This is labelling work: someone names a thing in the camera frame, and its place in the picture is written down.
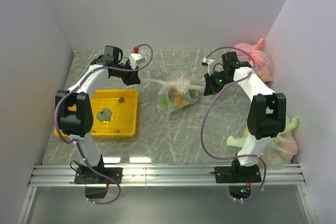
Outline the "clear plastic bag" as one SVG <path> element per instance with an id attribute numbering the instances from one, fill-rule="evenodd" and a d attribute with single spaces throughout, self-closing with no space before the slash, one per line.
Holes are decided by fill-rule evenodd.
<path id="1" fill-rule="evenodd" d="M 146 81 L 161 86 L 157 99 L 166 115 L 195 103 L 205 89 L 197 77 L 182 70 L 172 72 L 166 80 L 149 78 Z"/>

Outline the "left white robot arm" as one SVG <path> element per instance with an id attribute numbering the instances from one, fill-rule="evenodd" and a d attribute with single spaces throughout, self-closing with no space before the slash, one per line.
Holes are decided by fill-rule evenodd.
<path id="1" fill-rule="evenodd" d="M 104 53 L 94 59 L 80 80 L 67 90 L 55 95 L 55 128 L 60 139 L 75 144 L 82 158 L 80 175 L 87 175 L 93 183 L 105 179 L 106 170 L 101 154 L 95 147 L 92 127 L 94 115 L 91 98 L 109 78 L 120 78 L 127 86 L 140 84 L 139 64 L 145 58 L 139 53 L 139 46 L 124 57 L 123 51 L 115 46 L 106 46 Z"/>

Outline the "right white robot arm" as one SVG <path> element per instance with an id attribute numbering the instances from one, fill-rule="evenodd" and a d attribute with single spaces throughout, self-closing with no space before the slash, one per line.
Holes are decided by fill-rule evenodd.
<path id="1" fill-rule="evenodd" d="M 232 178 L 242 182 L 250 174 L 249 168 L 258 163 L 258 157 L 286 126 L 286 96 L 275 93 L 257 76 L 253 61 L 239 61 L 234 51 L 222 55 L 222 71 L 216 71 L 217 63 L 204 58 L 207 67 L 204 75 L 204 95 L 219 97 L 225 88 L 238 84 L 249 97 L 251 104 L 247 118 L 248 136 L 235 159 L 239 164 L 231 169 Z"/>

